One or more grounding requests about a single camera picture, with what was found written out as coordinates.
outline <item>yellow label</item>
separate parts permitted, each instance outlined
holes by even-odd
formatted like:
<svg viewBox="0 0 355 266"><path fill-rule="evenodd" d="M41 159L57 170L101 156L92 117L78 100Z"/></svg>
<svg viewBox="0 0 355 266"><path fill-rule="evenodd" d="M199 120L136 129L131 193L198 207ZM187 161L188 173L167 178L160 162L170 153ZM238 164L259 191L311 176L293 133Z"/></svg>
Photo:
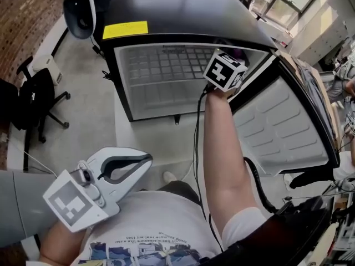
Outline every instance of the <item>yellow label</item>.
<svg viewBox="0 0 355 266"><path fill-rule="evenodd" d="M148 33L148 24L146 21L111 24L105 27L102 39L145 33Z"/></svg>

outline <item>shoe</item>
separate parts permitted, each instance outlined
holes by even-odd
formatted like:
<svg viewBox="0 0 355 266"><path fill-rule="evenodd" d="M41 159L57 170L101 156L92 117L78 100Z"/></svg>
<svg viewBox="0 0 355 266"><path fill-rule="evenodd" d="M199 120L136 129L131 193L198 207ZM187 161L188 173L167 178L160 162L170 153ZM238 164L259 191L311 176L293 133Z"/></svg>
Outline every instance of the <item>shoe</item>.
<svg viewBox="0 0 355 266"><path fill-rule="evenodd" d="M164 171L163 172L163 180L166 184L168 184L171 181L176 181L178 179L170 171Z"/></svg>

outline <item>window frame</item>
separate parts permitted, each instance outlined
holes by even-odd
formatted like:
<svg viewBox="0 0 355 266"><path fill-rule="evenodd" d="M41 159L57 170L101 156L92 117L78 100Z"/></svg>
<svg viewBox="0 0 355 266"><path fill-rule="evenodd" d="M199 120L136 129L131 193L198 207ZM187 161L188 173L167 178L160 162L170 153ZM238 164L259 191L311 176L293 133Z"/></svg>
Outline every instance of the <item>window frame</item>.
<svg viewBox="0 0 355 266"><path fill-rule="evenodd" d="M271 17L269 17L267 15L267 13L270 11L270 9L272 8L272 6L275 4L277 0L270 0L270 2L266 1L266 7L263 7L263 11L262 12L258 12L258 11L254 11L255 13L257 13L258 15L260 15L262 18L268 19L276 24L278 24L279 26L281 26L282 28L286 28L287 30L290 30L297 22L298 20L302 17L302 15L305 13L306 10L309 9L309 7L312 5L312 3L315 0L309 0L306 5L302 8L299 9L294 3L292 3L292 1L289 0L281 0L283 3L287 4L289 7L291 7L295 12L297 12L298 14L293 18L293 20L291 20L289 22L288 25L285 25L281 22L279 22L276 19L273 19Z"/></svg>

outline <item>gray carpet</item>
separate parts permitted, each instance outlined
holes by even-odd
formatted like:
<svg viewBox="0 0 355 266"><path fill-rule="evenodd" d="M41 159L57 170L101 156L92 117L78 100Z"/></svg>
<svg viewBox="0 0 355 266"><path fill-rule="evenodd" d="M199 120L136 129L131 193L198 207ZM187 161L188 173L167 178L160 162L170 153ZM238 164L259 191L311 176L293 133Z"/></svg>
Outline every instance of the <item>gray carpet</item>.
<svg viewBox="0 0 355 266"><path fill-rule="evenodd" d="M108 71L107 65L94 52L90 40L77 40L68 33L54 60L63 74L56 95L68 91L72 97L63 99L51 112L70 127L65 130L47 117L47 142L38 141L35 129L29 153L59 174L74 169L79 160L87 160L102 147L116 146L115 89L110 80L103 79L102 70ZM29 165L43 169L33 160Z"/></svg>

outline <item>floor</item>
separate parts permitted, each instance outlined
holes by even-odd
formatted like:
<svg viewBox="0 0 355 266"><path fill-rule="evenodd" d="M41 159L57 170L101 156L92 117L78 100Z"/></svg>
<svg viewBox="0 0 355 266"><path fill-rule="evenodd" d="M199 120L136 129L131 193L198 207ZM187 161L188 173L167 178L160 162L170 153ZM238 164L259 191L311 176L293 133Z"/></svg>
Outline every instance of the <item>floor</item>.
<svg viewBox="0 0 355 266"><path fill-rule="evenodd" d="M60 174L64 169L75 169L79 160L86 160L102 147L133 147L152 154L154 158L153 167L139 181L136 190L161 187L164 171L171 171L178 179L184 178L197 190L191 168L195 115L183 115L178 126L172 117L130 123L113 84L102 78L102 70L107 70L107 65L92 50L90 40L76 40L68 34L54 59L63 74L57 92L67 90L72 98L63 100L52 112L63 121L70 122L70 127L64 130L47 118L44 131L47 142L38 142L38 134L34 133L29 150L32 156ZM199 178L202 179L203 117L200 133ZM35 168L44 169L33 160L30 160L30 166L31 172L40 172ZM276 207L283 205L282 198L285 196L319 195L328 185L327 182L314 183L288 191L282 175L263 177L261 182L266 196ZM207 208L203 181L200 187L202 201ZM263 212L266 216L270 215L264 209Z"/></svg>

